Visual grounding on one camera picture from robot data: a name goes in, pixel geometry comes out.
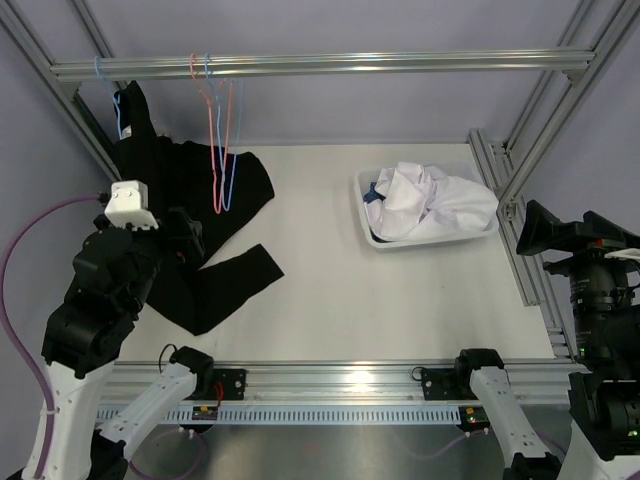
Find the white and black shirt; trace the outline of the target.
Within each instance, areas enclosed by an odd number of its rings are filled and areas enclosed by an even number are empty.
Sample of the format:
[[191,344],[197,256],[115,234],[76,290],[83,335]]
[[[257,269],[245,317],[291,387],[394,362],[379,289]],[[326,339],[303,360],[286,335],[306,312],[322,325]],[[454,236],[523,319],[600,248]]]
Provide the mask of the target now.
[[372,234],[383,242],[477,234],[498,208],[487,187],[437,166],[400,162],[381,170],[374,182],[386,199],[363,206]]

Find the blue plaid shirt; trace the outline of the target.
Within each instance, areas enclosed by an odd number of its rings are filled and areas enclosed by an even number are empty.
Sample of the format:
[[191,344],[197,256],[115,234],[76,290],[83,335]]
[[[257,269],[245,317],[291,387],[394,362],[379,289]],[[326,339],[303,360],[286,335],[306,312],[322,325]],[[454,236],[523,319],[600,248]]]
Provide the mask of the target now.
[[369,184],[369,190],[363,195],[363,202],[365,204],[371,204],[375,201],[384,201],[386,199],[385,195],[382,195],[376,190],[376,186],[376,182],[371,182]]

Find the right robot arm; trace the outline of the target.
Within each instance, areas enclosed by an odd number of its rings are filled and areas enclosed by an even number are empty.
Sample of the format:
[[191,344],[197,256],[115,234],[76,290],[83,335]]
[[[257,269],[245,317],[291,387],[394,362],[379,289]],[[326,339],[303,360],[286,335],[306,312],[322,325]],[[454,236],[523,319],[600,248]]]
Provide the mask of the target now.
[[465,349],[452,383],[476,397],[498,440],[505,479],[636,479],[639,476],[639,237],[588,211],[563,222],[531,200],[516,252],[548,250],[566,258],[544,270],[568,279],[576,361],[585,372],[569,374],[570,445],[554,455],[532,428],[494,350]]

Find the pink wire hanger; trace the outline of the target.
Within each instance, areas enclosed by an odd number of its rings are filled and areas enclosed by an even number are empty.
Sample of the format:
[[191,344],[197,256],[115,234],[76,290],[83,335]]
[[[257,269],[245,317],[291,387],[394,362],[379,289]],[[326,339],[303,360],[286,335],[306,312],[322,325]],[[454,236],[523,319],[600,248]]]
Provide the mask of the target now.
[[232,206],[237,155],[231,154],[230,140],[235,103],[233,79],[215,83],[209,69],[209,55],[203,62],[204,79],[199,77],[196,54],[189,56],[189,73],[207,107],[210,163],[212,173],[213,211],[216,215],[228,212]]

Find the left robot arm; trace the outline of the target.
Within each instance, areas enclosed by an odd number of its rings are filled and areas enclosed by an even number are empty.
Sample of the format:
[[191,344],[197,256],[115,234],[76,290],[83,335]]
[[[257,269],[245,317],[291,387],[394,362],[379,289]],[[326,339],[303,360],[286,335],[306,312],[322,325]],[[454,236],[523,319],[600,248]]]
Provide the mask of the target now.
[[181,256],[147,209],[106,209],[74,258],[72,284],[47,322],[46,368],[36,372],[44,404],[31,457],[14,478],[121,479],[170,409],[212,392],[212,357],[181,347],[127,408],[96,423],[106,381],[162,264]]

